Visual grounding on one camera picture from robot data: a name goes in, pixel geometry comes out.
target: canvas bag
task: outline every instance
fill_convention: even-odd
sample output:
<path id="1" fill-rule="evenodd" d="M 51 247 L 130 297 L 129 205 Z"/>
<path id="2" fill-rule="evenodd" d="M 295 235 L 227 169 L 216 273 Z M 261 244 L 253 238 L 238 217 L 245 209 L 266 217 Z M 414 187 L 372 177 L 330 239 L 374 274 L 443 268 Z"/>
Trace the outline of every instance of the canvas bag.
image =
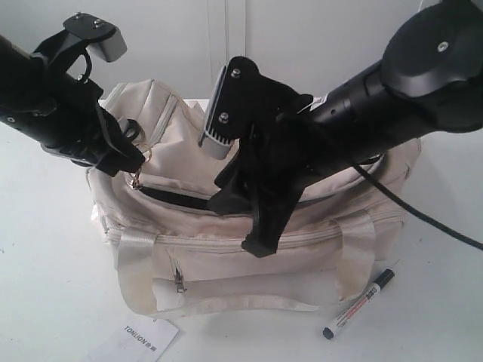
<path id="1" fill-rule="evenodd" d="M 204 114 L 197 103 L 188 106 L 167 85 L 148 80 L 119 84 L 103 106 L 122 127 L 128 118 L 142 127 L 134 141 L 149 159 L 138 175 L 141 185 L 182 200 L 208 200 L 218 191 L 214 178 L 237 147 L 222 161 L 200 150 Z M 364 168 L 399 195 L 420 150 L 420 141 L 411 140 Z M 155 318 L 260 308 L 315 311 L 355 298 L 374 261 L 389 255 L 405 220 L 400 207 L 347 169 L 306 189 L 277 254 L 258 259 L 240 247 L 250 217 L 160 201 L 133 189 L 133 177 L 88 171 L 94 216 L 112 246 L 123 298 L 131 310 Z M 324 271 L 333 268 L 329 282 Z"/>

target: bag strap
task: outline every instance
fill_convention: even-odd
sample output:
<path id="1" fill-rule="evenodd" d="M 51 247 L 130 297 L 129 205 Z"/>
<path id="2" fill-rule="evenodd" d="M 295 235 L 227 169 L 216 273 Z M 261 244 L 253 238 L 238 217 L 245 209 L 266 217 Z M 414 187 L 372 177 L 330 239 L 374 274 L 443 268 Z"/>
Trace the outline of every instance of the bag strap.
<path id="1" fill-rule="evenodd" d="M 337 292 L 340 300 L 358 296 L 366 287 L 374 263 L 376 233 L 367 213 L 337 220 L 342 230 L 342 256 L 337 270 Z M 126 228 L 119 241 L 118 279 L 122 296 L 132 311 L 153 318 L 172 319 L 216 311 L 242 309 L 285 309 L 317 311 L 321 305 L 311 305 L 277 295 L 244 294 L 189 300 L 177 294 L 177 307 L 158 309 L 153 291 L 154 271 L 152 251 L 157 235 L 139 229 Z M 173 281 L 162 281 L 175 290 Z"/>

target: screw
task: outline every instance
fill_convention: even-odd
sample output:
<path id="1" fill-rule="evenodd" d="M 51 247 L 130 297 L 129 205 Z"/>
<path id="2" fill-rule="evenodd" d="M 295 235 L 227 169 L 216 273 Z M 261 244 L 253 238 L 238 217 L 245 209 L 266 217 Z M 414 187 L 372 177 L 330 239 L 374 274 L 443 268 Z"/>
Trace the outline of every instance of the screw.
<path id="1" fill-rule="evenodd" d="M 442 43 L 439 43 L 438 45 L 438 52 L 442 53 L 443 51 L 445 51 L 446 49 L 448 49 L 450 46 L 450 43 L 448 43 L 447 41 L 443 41 Z"/>
<path id="2" fill-rule="evenodd" d="M 223 123 L 223 124 L 227 124 L 228 123 L 228 120 L 229 120 L 228 113 L 225 113 L 225 112 L 223 112 L 220 115 L 220 117 L 218 117 L 218 121 L 220 121 L 220 123 Z"/>
<path id="3" fill-rule="evenodd" d="M 240 78 L 240 74 L 241 73 L 242 72 L 240 72 L 240 69 L 234 69 L 234 70 L 232 70 L 232 78 L 234 78 L 234 79 Z"/>
<path id="4" fill-rule="evenodd" d="M 104 22 L 101 19 L 94 20 L 94 27 L 95 28 L 100 28 L 102 25 L 104 25 Z"/>

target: white wall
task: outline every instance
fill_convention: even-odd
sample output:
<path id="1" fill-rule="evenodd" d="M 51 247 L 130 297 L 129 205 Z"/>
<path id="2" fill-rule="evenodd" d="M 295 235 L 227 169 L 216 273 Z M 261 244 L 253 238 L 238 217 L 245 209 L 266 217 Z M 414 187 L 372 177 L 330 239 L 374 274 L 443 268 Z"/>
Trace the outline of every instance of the white wall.
<path id="1" fill-rule="evenodd" d="M 76 11 L 117 25 L 128 52 L 94 60 L 92 78 L 157 78 L 184 97 L 209 97 L 218 69 L 252 57 L 263 74 L 323 94 L 380 59 L 421 0 L 0 0 L 0 34 L 27 51 Z M 75 73 L 81 72 L 80 64 Z"/>

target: marker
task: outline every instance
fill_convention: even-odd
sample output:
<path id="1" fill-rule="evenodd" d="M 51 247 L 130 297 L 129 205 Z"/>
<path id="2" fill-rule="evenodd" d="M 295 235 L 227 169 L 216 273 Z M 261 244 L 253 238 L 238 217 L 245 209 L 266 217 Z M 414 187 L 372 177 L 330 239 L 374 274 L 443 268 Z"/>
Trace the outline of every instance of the marker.
<path id="1" fill-rule="evenodd" d="M 331 324 L 324 328 L 322 334 L 327 339 L 333 339 L 356 314 L 368 304 L 377 294 L 394 278 L 394 272 L 391 269 L 386 269 L 377 279 L 369 286 L 363 296 L 357 299 L 350 307 L 348 307 L 339 317 L 337 317 Z"/>

